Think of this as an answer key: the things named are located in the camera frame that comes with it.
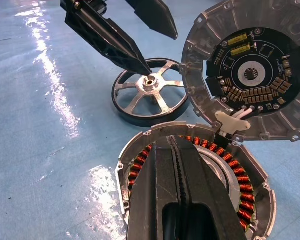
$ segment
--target black circuit board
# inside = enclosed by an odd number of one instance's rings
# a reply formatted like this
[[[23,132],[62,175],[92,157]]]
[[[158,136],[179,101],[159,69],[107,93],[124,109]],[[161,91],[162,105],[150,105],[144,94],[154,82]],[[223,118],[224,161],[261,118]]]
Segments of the black circuit board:
[[[207,62],[206,74],[219,82],[220,97],[229,107],[238,111],[242,106],[262,106],[262,113],[271,113],[296,98],[300,67],[296,73],[293,66],[300,65],[300,47],[288,36],[249,28],[222,42]]]

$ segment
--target metal spoke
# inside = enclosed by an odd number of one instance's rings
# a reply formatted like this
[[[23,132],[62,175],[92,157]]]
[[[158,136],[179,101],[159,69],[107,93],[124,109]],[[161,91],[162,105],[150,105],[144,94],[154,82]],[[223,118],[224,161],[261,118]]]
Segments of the metal spoke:
[[[157,103],[159,104],[159,107],[161,108],[162,112],[166,112],[170,109],[170,107],[168,107],[168,105],[166,104],[166,101],[163,99],[163,97],[161,96],[160,93],[154,94],[154,97],[155,97]]]
[[[116,92],[118,92],[119,90],[122,90],[122,89],[132,89],[132,88],[136,88],[135,82],[126,82],[123,84],[117,84],[117,85],[115,85],[114,90]]]
[[[144,97],[145,95],[139,92],[134,99],[130,102],[129,106],[127,106],[124,111],[132,114],[134,109],[136,108],[138,102]]]
[[[183,81],[165,81],[164,86],[171,86],[171,87],[178,87],[178,88],[183,88],[184,87],[184,82]]]
[[[173,65],[176,65],[175,62],[167,61],[166,64],[158,71],[157,74],[163,75],[166,71],[168,71]]]

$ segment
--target yellow capacitor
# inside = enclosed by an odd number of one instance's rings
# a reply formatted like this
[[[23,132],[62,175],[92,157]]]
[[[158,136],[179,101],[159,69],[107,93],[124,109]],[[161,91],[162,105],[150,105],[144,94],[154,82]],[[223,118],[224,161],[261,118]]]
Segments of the yellow capacitor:
[[[240,42],[242,42],[242,41],[244,41],[244,40],[246,40],[246,39],[248,39],[248,36],[247,36],[247,34],[245,33],[245,34],[242,34],[242,35],[240,35],[240,36],[236,36],[236,37],[234,37],[234,38],[228,40],[228,45],[231,46],[231,45],[233,45],[233,44],[240,43]]]
[[[242,54],[242,53],[244,53],[244,52],[250,51],[250,49],[251,49],[250,44],[241,46],[241,47],[239,47],[239,48],[236,48],[236,49],[231,50],[231,56],[235,56],[235,55],[238,55],[238,54]]]

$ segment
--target white plastic connector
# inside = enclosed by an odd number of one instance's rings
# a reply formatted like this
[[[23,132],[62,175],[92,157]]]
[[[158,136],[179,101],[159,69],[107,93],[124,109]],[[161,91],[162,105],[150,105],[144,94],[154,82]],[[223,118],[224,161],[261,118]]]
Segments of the white plastic connector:
[[[220,130],[230,135],[234,135],[237,131],[246,131],[251,128],[251,124],[248,121],[234,118],[222,111],[217,111],[215,117],[222,123]]]

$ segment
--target white cable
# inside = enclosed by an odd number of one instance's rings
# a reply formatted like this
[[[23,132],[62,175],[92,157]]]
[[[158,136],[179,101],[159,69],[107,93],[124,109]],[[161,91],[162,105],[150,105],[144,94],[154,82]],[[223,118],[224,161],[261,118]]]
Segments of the white cable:
[[[244,111],[243,113],[241,113],[239,116],[237,116],[236,118],[237,119],[242,119],[243,117],[249,115],[250,113],[252,113],[253,110],[252,108],[249,108],[248,110]]]
[[[232,115],[233,118],[237,118],[240,114],[242,114],[245,111],[245,109],[241,109],[240,111],[236,112],[235,114]]]

